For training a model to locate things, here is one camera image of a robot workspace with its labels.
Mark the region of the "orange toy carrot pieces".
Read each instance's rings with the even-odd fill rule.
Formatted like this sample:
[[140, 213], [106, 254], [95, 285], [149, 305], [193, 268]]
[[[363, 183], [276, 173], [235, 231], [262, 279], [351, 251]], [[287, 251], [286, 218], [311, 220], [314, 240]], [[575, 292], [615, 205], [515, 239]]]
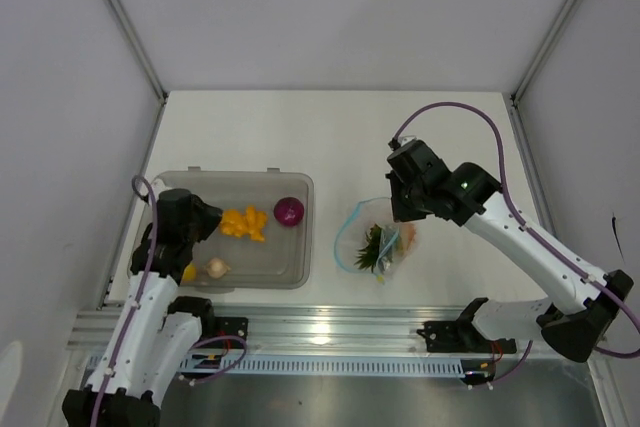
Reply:
[[223, 235], [242, 238], [248, 236], [250, 240], [264, 242], [262, 230], [266, 227], [268, 216], [257, 210], [253, 205], [246, 207], [244, 212], [229, 209], [223, 212], [219, 230]]

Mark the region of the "beige toy garlic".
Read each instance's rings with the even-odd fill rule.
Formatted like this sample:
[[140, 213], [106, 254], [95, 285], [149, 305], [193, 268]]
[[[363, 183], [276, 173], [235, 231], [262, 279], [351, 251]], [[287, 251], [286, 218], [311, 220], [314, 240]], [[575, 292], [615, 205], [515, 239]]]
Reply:
[[213, 258], [206, 263], [204, 271], [210, 278], [220, 279], [231, 271], [231, 267], [222, 259]]

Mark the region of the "yellow toy lemon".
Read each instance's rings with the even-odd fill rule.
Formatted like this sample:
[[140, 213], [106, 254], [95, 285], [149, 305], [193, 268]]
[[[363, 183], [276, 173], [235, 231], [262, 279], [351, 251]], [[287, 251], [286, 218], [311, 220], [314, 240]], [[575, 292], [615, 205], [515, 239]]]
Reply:
[[189, 263], [184, 271], [183, 271], [183, 275], [182, 275], [182, 282], [193, 282], [196, 278], [197, 278], [197, 268], [193, 263]]

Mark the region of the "orange toy pineapple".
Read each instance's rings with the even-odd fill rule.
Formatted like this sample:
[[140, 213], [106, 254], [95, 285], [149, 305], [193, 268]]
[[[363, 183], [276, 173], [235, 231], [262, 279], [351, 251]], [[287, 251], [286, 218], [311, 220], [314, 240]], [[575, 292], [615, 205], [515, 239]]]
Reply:
[[358, 250], [356, 267], [385, 276], [410, 252], [416, 237], [412, 223], [374, 224], [365, 235], [365, 245]]

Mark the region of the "clear zip top bag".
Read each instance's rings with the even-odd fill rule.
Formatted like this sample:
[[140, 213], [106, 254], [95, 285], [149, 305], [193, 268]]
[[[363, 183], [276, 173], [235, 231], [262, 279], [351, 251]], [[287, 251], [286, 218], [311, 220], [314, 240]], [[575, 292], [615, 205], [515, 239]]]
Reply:
[[393, 217], [391, 199], [359, 202], [335, 237], [334, 260], [346, 272], [368, 274], [385, 284], [418, 243], [416, 226]]

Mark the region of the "purple toy onion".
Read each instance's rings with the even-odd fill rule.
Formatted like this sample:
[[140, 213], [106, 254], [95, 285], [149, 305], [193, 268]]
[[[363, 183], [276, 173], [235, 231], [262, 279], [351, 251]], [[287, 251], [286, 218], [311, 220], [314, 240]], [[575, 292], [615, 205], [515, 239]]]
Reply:
[[278, 200], [273, 209], [274, 218], [285, 227], [295, 227], [304, 218], [304, 204], [295, 197]]

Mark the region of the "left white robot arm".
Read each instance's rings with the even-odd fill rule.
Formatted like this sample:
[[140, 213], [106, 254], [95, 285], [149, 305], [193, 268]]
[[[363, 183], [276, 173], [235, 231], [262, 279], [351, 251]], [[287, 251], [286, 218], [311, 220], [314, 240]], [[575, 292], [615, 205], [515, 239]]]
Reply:
[[152, 220], [133, 251], [129, 290], [113, 335], [81, 389], [62, 412], [70, 426], [157, 426], [178, 366], [194, 345], [216, 337], [211, 302], [177, 290], [196, 244], [222, 220], [218, 207], [187, 189], [149, 196]]

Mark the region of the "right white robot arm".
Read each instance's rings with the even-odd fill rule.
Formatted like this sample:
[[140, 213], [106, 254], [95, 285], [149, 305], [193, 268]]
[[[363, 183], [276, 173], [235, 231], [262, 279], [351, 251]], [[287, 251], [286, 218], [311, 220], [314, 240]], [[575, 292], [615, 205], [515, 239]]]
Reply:
[[545, 293], [525, 302], [472, 301], [456, 327], [458, 342], [479, 350], [491, 340], [543, 340], [568, 360], [597, 351], [626, 297], [632, 278], [579, 258], [506, 198], [505, 187], [477, 164], [450, 170], [423, 141], [390, 143], [387, 178], [395, 220], [432, 215], [452, 221], [509, 258]]

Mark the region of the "grey translucent plastic bin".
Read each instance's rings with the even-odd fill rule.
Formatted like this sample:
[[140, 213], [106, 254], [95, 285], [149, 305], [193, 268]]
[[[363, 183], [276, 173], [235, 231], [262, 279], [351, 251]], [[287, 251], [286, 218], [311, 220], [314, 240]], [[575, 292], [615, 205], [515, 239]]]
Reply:
[[[239, 288], [296, 289], [307, 281], [314, 214], [314, 185], [310, 177], [279, 171], [166, 171], [153, 180], [152, 187], [156, 193], [185, 188], [223, 211], [244, 212], [253, 205], [268, 216], [262, 230], [264, 242], [252, 241], [248, 236], [226, 236], [218, 227], [206, 241], [196, 244], [193, 264], [197, 278], [183, 282], [184, 286], [223, 292]], [[304, 218], [295, 227], [285, 227], [274, 218], [274, 206], [284, 197], [295, 197], [304, 204]], [[204, 267], [213, 258], [222, 259], [231, 271], [220, 279], [210, 278]]]

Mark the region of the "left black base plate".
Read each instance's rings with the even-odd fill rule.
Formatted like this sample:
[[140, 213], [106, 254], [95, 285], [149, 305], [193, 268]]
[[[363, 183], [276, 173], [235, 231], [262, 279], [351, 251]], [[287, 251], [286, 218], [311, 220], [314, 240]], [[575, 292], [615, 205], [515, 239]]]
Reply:
[[246, 340], [248, 333], [249, 319], [247, 317], [216, 317], [211, 325], [204, 328], [199, 343], [205, 342], [204, 348], [241, 349], [241, 343], [236, 340], [236, 337]]

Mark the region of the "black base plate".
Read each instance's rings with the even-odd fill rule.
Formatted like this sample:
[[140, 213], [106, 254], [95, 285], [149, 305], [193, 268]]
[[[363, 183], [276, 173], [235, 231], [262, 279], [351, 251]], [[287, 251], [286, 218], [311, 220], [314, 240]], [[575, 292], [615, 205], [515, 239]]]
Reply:
[[429, 353], [515, 354], [516, 342], [501, 338], [489, 340], [467, 321], [426, 321], [416, 330]]
[[246, 340], [248, 333], [249, 319], [247, 317], [216, 317], [211, 325], [204, 328], [199, 343], [205, 342], [204, 348], [241, 349], [241, 343], [236, 340], [236, 337]]

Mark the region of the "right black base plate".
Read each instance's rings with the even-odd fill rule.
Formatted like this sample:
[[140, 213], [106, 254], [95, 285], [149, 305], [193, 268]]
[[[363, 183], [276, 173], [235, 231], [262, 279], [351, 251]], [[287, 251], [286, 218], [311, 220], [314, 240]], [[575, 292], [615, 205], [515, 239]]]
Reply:
[[516, 342], [501, 338], [489, 340], [467, 321], [426, 321], [416, 330], [429, 353], [515, 354]]

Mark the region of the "aluminium front rail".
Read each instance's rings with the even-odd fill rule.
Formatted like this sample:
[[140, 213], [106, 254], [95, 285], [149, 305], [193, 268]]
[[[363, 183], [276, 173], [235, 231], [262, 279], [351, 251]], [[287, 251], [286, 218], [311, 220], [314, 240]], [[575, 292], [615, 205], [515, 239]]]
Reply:
[[428, 320], [453, 320], [455, 307], [214, 306], [218, 317], [248, 319], [252, 354], [426, 357], [416, 330]]

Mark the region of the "left aluminium frame post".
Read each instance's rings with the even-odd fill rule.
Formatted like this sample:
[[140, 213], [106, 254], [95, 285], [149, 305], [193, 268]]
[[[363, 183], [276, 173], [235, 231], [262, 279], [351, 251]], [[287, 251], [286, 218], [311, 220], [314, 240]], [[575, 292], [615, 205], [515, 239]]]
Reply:
[[168, 93], [162, 85], [122, 0], [103, 0], [103, 2], [154, 96], [163, 104], [167, 99]]

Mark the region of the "aluminium frame post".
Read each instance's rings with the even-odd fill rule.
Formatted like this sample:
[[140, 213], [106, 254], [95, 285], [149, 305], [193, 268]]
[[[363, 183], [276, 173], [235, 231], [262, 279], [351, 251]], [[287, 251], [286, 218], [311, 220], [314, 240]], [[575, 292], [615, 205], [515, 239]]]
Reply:
[[523, 74], [510, 94], [511, 104], [515, 108], [519, 106], [525, 94], [541, 73], [583, 1], [562, 0], [532, 58], [527, 63]]
[[154, 96], [163, 104], [167, 99], [168, 93], [162, 85], [122, 0], [103, 0], [103, 2]]

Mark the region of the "right aluminium frame post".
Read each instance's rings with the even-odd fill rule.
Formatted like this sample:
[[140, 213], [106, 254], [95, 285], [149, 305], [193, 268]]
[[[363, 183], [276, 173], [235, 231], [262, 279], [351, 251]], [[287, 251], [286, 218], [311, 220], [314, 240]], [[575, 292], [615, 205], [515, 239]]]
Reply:
[[541, 73], [583, 1], [562, 0], [532, 58], [527, 63], [523, 74], [510, 94], [511, 104], [515, 108], [519, 106], [525, 94]]

